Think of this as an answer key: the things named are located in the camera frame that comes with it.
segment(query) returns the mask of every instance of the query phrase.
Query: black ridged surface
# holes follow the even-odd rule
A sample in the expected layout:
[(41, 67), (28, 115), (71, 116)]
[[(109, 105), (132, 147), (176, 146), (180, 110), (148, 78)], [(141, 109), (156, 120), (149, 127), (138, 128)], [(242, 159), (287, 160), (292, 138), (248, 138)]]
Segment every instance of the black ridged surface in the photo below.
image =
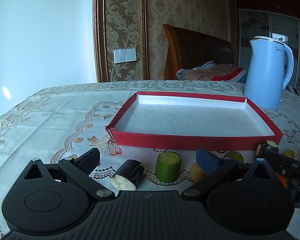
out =
[(229, 231), (208, 215), (203, 204), (182, 199), (176, 191), (122, 191), (99, 202), (84, 222), (51, 236), (28, 236), (17, 231), (4, 240), (293, 240), (285, 231), (247, 236)]

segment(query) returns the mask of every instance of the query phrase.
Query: gold door frame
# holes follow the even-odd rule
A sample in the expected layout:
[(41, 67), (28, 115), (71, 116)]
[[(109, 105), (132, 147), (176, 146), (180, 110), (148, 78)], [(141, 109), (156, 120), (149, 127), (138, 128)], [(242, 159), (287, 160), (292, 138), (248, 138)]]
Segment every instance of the gold door frame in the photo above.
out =
[[(146, 33), (146, 0), (140, 0), (142, 79), (148, 80), (148, 47)], [(93, 40), (98, 82), (109, 82), (109, 67), (106, 45), (105, 0), (93, 0)]]

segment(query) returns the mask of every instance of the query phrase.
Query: wooden headboard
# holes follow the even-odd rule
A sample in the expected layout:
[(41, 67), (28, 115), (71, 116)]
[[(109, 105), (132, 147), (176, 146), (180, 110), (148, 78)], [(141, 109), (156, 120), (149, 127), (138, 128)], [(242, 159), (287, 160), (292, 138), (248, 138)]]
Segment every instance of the wooden headboard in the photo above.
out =
[(215, 64), (234, 63), (229, 41), (164, 24), (169, 48), (164, 69), (165, 80), (178, 80), (179, 69), (192, 69), (208, 61)]

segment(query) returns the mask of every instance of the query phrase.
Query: kettle handle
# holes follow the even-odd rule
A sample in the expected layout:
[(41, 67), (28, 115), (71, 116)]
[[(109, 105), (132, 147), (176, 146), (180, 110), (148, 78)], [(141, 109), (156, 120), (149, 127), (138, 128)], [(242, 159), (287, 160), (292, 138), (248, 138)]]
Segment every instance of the kettle handle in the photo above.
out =
[(288, 83), (292, 77), (292, 73), (293, 73), (293, 53), (287, 44), (284, 44), (284, 53), (287, 56), (288, 66), (287, 66), (286, 75), (283, 79), (283, 88), (282, 89), (285, 89), (285, 87), (288, 85)]

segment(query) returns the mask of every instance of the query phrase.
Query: light switch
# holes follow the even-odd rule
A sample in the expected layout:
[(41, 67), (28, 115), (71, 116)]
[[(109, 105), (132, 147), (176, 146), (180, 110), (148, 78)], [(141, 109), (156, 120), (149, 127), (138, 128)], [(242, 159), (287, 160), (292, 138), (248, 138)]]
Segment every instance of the light switch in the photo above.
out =
[(121, 62), (127, 62), (125, 49), (120, 49), (120, 58), (121, 58)]
[(126, 61), (136, 61), (137, 60), (137, 54), (136, 49), (126, 49)]
[(120, 55), (120, 50), (121, 49), (114, 49), (113, 50), (113, 58), (114, 58), (114, 63), (121, 63), (121, 55)]

